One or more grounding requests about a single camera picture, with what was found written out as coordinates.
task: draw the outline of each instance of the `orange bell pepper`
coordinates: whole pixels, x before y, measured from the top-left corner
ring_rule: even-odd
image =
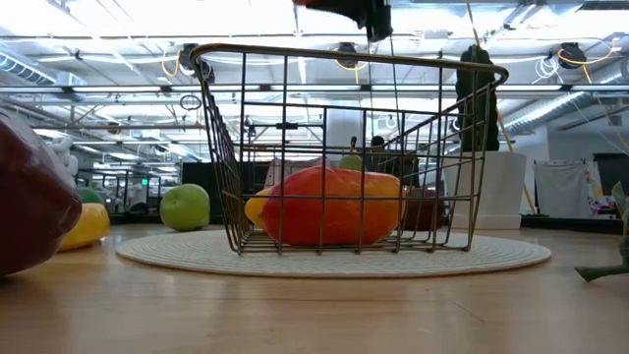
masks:
[[[284,180],[284,196],[321,197],[322,167],[311,167],[288,176]],[[371,245],[390,235],[399,218],[400,181],[374,172],[365,174],[365,197],[392,200],[365,200],[363,215],[363,244]],[[280,185],[270,196],[280,196]],[[361,172],[339,168],[325,168],[327,197],[356,198],[361,195]],[[282,242],[293,246],[315,246],[321,229],[321,199],[284,198]],[[266,232],[275,240],[280,234],[279,198],[269,198],[262,209]],[[357,245],[361,229],[361,201],[352,199],[325,200],[323,245]]]

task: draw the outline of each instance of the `person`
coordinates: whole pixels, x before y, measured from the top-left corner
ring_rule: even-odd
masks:
[[[380,159],[382,158],[382,156],[378,156],[378,155],[372,155],[369,154],[370,152],[383,152],[384,148],[382,147],[384,145],[384,138],[381,136],[374,136],[372,138],[372,143],[371,146],[369,147],[370,150],[368,150],[368,156],[366,158],[365,161],[365,168],[369,171],[369,172],[377,172],[378,171],[378,163],[380,162]]]
[[[384,138],[381,136],[374,136],[372,138],[372,145],[370,147],[371,151],[368,152],[385,152],[384,149]],[[416,160],[414,157],[405,157],[404,158],[404,176],[400,176],[402,174],[400,158],[392,159],[396,154],[399,154],[399,150],[389,150],[387,155],[368,155],[367,160],[365,161],[365,168],[369,172],[380,172],[387,173],[393,175],[403,181],[405,186],[418,186],[419,180],[417,174],[413,174],[415,171],[413,161]]]

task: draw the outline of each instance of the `wire basket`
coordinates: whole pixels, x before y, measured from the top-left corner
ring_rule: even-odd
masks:
[[[204,107],[209,154],[211,161],[216,165],[214,170],[217,188],[220,190],[223,223],[230,247],[234,252],[238,254],[277,253],[281,255],[285,252],[345,251],[360,253],[362,251],[385,251],[397,253],[412,250],[434,252],[437,250],[469,251],[471,249],[482,192],[485,144],[482,144],[483,148],[478,150],[475,149],[476,147],[472,147],[469,152],[461,152],[458,148],[459,152],[454,153],[454,150],[459,147],[457,140],[465,130],[471,130],[473,141],[475,140],[474,135],[481,130],[485,130],[484,137],[486,137],[488,111],[485,117],[478,117],[476,109],[464,109],[464,107],[468,107],[468,104],[474,107],[476,102],[481,99],[484,99],[488,104],[489,93],[495,91],[498,85],[506,81],[508,73],[505,69],[483,64],[399,56],[208,44],[197,47],[191,54],[191,61],[198,78],[201,78],[200,62],[202,57],[218,52],[230,53],[232,56],[236,54],[236,58],[242,60],[240,72],[242,81],[235,87],[235,90],[240,92],[232,93],[233,100],[230,102],[232,107],[228,107],[234,108],[235,104],[239,104],[239,114],[232,120],[221,115],[220,104],[213,95],[222,93],[213,92],[212,85],[201,80],[201,100]],[[248,77],[248,60],[259,63],[259,59],[256,58],[267,59],[269,57],[276,58],[273,62],[273,64],[277,64],[275,66],[281,65],[283,83],[281,85],[252,84],[255,82],[255,78],[250,79]],[[392,68],[393,82],[389,85],[386,83],[385,85],[377,85],[371,82],[370,75],[370,81],[366,84],[340,89],[332,86],[305,85],[296,82],[294,78],[289,78],[289,73],[294,70],[289,70],[289,67],[293,64],[301,67],[306,60],[334,61],[336,64],[363,62],[369,66],[369,72],[372,71],[372,65],[377,65],[378,68]],[[402,95],[419,96],[425,94],[426,86],[412,89],[395,84],[396,67],[409,66],[428,68],[437,74],[437,83],[429,87],[430,95],[436,98],[433,110],[419,111],[399,106],[399,97]],[[452,86],[446,89],[444,84],[443,77],[446,70],[473,73],[474,92],[453,104],[443,106],[444,97],[453,92]],[[498,74],[499,79],[484,87],[477,87],[478,73]],[[274,96],[276,101],[259,99],[258,92],[265,90],[276,92]],[[389,95],[394,92],[395,106],[393,108],[390,106],[374,107],[374,98],[383,95],[385,91],[388,91]],[[354,96],[357,102],[360,100],[363,103],[370,102],[371,104],[326,104],[328,100],[318,104],[313,99],[316,94],[312,92],[328,92],[342,97]],[[296,102],[295,97],[300,97],[302,102]],[[273,107],[271,109],[277,110],[277,116],[281,117],[281,121],[267,124],[251,121],[248,115],[248,110],[252,109],[251,107]],[[288,118],[287,112],[296,109],[311,112],[305,115],[306,121],[295,122]],[[349,148],[346,144],[335,146],[329,141],[330,134],[334,133],[333,130],[330,130],[330,114],[334,110],[352,112],[354,117],[359,117],[360,131],[355,135],[359,144],[355,149]],[[311,120],[313,111],[319,112],[319,114],[317,119]],[[382,116],[387,119],[387,126],[393,126],[395,129],[391,130],[391,135],[386,137],[383,144],[370,147],[366,141],[369,139],[370,131],[373,134],[373,129],[368,129],[370,124],[368,122],[373,124],[374,121],[377,121],[377,117]],[[460,119],[471,119],[472,124],[459,130],[453,129],[452,122]],[[309,131],[316,136],[314,144],[312,140],[296,142],[291,139],[291,132],[300,129]],[[274,144],[265,144],[260,138],[269,130],[281,133],[281,137],[278,136],[278,141]],[[339,169],[329,167],[335,164],[335,159],[339,156],[350,155],[361,158],[360,171],[339,172]],[[315,183],[312,183],[313,186],[311,187],[315,193],[296,195],[294,191],[285,191],[290,186],[289,182],[284,181],[288,181],[286,178],[295,173],[294,169],[308,167],[307,162],[294,163],[290,160],[290,158],[296,157],[311,158],[313,160],[310,161],[311,165],[318,166],[313,167],[313,171],[320,170],[320,177],[314,179]],[[469,186],[469,188],[465,188],[468,191],[461,191],[459,190],[461,169],[466,164],[468,165],[467,168],[471,169],[470,181],[469,184],[463,183],[462,185]],[[442,179],[444,171],[448,169],[450,171],[448,173],[455,171],[456,183],[454,183],[454,191],[449,191],[446,194],[444,186],[442,186]],[[268,181],[265,171],[272,172],[275,175],[275,182],[278,183],[273,189],[272,195],[256,195],[256,192],[264,187],[263,183],[256,182],[256,174],[258,176],[264,174],[266,181]],[[375,196],[370,192],[370,188],[372,188],[370,181],[374,178],[373,176],[382,176],[375,175],[374,172],[397,178],[395,195],[388,193],[386,196]],[[349,192],[349,195],[332,193],[333,188],[330,187],[334,183],[332,177],[339,173],[351,175],[350,177],[355,183],[354,187],[356,187],[353,194]],[[275,232],[271,235],[272,237],[269,236],[272,227],[265,227],[269,230],[267,233],[254,227],[246,217],[245,204],[251,198],[266,198],[265,203],[267,204],[270,201],[274,201],[274,205],[279,203],[279,226],[278,229],[274,229]],[[469,212],[467,244],[462,247],[460,245],[453,247],[450,246],[452,220],[457,204],[461,203],[466,204],[466,211]],[[307,210],[310,210],[311,213],[296,216],[295,209],[298,208],[296,206],[305,205],[309,206]],[[334,225],[338,225],[338,222],[344,222],[339,221],[342,220],[343,215],[332,213],[333,210],[338,210],[341,205],[353,208],[351,215],[356,215],[354,218],[348,217],[347,222],[358,226],[345,229],[340,227],[340,229],[345,230],[345,236],[351,234],[348,236],[352,240],[350,242],[339,241],[339,235],[333,234],[333,232],[338,232],[338,228],[334,229],[332,226],[328,228],[328,224],[332,225],[336,222]],[[383,214],[387,213],[389,217],[391,217],[391,212],[395,212],[396,223],[390,233],[381,235],[375,241],[373,238],[368,240],[366,235],[372,230],[371,227],[374,222],[373,208],[377,208],[377,206],[380,207]],[[304,229],[304,234],[315,232],[316,240],[306,243],[295,242],[301,237],[300,225],[296,225],[300,222],[297,220],[298,218],[301,221],[305,220],[303,223],[310,227],[313,226],[313,223],[319,225],[316,230]]]

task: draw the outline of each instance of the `white rug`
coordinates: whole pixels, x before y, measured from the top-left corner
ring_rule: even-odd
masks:
[[[449,245],[465,246],[453,233]],[[126,241],[118,255],[149,265],[211,273],[278,277],[420,277],[496,271],[530,266],[550,258],[546,247],[475,236],[470,252],[422,251],[244,254],[229,249],[224,231],[149,236]]]

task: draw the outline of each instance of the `wooden table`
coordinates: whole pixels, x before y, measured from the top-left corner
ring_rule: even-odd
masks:
[[[0,280],[0,353],[629,353],[629,276],[618,238],[523,230],[552,260],[520,270],[403,280],[235,277],[116,257],[158,226]]]

